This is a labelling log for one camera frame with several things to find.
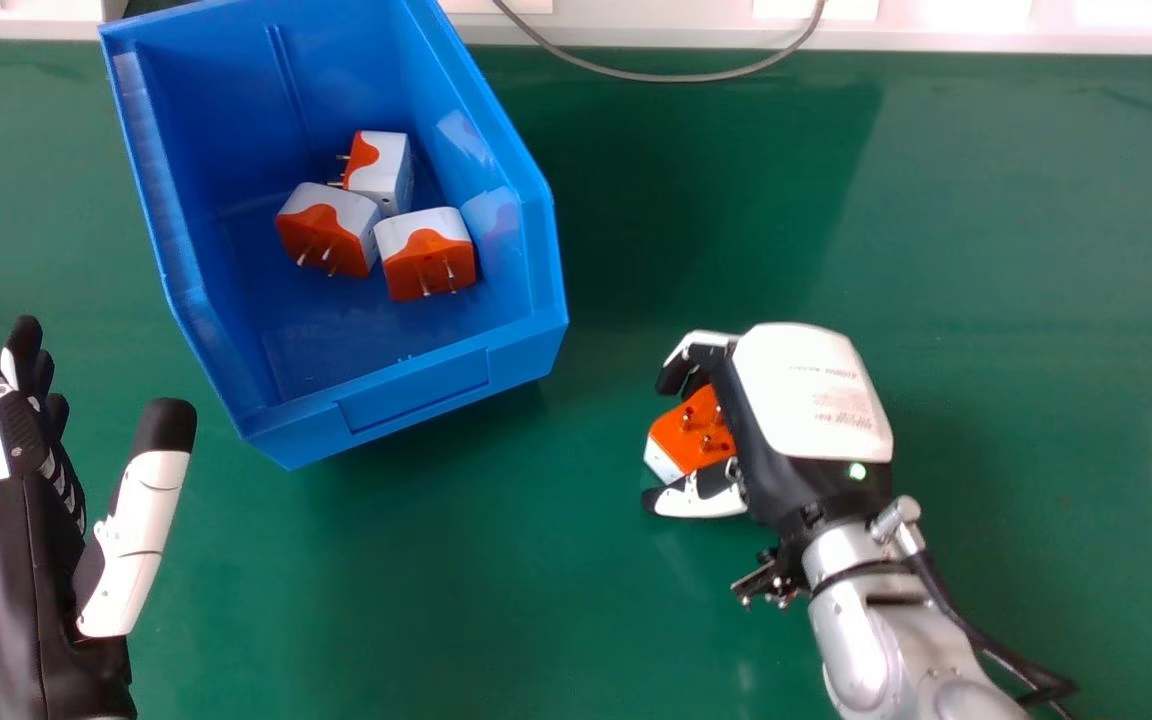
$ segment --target green table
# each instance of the green table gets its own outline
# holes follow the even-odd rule
[[[99,50],[0,45],[0,340],[44,320],[93,506],[143,402],[200,409],[143,717],[831,717],[803,605],[728,594],[768,535],[637,501],[664,353],[775,319],[858,343],[961,605],[1152,717],[1152,59],[476,54],[558,197],[558,367],[285,473],[166,309]]]

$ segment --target blue storage box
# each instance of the blue storage box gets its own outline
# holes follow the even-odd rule
[[[435,0],[209,0],[101,29],[168,304],[234,427],[294,469],[544,377],[567,329],[553,199]],[[408,132],[414,209],[479,282],[394,304],[289,262],[274,217],[357,129]]]

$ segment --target gray wire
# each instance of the gray wire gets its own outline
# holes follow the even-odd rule
[[[718,82],[723,79],[735,79],[738,77],[751,76],[751,74],[758,73],[764,68],[770,68],[775,63],[780,63],[781,60],[794,53],[803,46],[804,41],[808,41],[809,37],[812,37],[812,32],[820,24],[820,15],[824,14],[824,5],[827,0],[817,0],[814,8],[812,9],[812,17],[808,18],[808,24],[803,26],[803,31],[799,36],[794,38],[785,50],[776,51],[776,54],[764,58],[763,60],[756,61],[756,63],[745,65],[742,68],[735,68],[730,70],[719,70],[718,73],[699,73],[699,74],[677,74],[677,76],[664,76],[662,74],[653,73],[630,73],[628,70],[619,70],[616,68],[609,68],[607,65],[590,63],[589,60],[584,60],[567,53],[566,50],[554,45],[553,41],[545,40],[545,37],[539,32],[536,32],[536,28],[530,26],[525,20],[518,17],[518,14],[509,9],[509,6],[505,3],[505,0],[492,0],[492,3],[500,9],[509,22],[516,24],[522,32],[526,33],[526,37],[532,38],[536,45],[544,47],[550,52],[551,55],[556,56],[559,60],[564,60],[567,63],[576,65],[576,67],[585,68],[591,73],[598,73],[602,76],[631,79],[635,82],[660,82],[660,83],[687,83],[687,82]]]

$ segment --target robotic hand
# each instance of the robotic hand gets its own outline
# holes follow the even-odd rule
[[[127,638],[162,559],[197,416],[152,401],[84,543],[88,509],[61,434],[65,397],[32,316],[0,357],[0,720],[134,720]]]
[[[653,424],[644,460],[664,480],[646,511],[717,518],[749,511],[776,547],[732,584],[781,609],[798,593],[824,683],[847,720],[1014,720],[1075,691],[965,620],[950,600],[910,497],[892,497],[892,432],[851,341],[813,325],[744,336],[687,333],[657,378],[682,397]],[[1028,684],[1013,700],[982,653]]]

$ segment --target metal robot forearm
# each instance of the metal robot forearm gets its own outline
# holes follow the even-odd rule
[[[967,635],[901,561],[923,552],[918,503],[901,497],[870,523],[808,547],[808,606],[829,700],[846,720],[1023,720],[980,669]]]

